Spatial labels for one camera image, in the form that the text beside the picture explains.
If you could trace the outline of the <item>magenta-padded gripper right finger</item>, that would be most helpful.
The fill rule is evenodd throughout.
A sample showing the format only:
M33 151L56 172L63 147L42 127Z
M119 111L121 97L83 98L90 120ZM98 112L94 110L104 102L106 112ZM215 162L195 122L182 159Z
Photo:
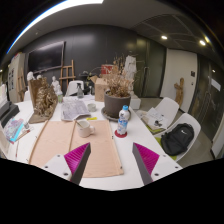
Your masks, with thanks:
M135 157L143 184L147 185L182 169L167 154L159 155L138 143L133 144Z

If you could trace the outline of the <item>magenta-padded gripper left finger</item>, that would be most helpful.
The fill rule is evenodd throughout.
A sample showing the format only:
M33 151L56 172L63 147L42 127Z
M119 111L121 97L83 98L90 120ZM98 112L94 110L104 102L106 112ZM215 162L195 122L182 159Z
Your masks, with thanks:
M55 155L42 169L78 185L90 154L91 144L86 143L65 155Z

